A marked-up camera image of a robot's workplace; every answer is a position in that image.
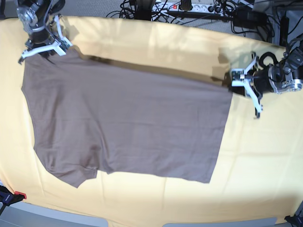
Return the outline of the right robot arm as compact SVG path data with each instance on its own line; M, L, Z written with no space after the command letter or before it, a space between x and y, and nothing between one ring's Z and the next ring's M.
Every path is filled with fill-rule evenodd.
M28 34L25 43L27 51L53 44L59 35L52 29L52 14L59 12L65 5L64 0L53 3L52 0L18 0L17 15Z

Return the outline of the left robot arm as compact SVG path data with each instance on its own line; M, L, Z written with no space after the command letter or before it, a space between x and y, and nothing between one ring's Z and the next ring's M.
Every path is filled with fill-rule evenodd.
M257 65L245 76L257 96L264 93L281 94L303 88L303 35L291 40L278 61L272 52L258 57Z

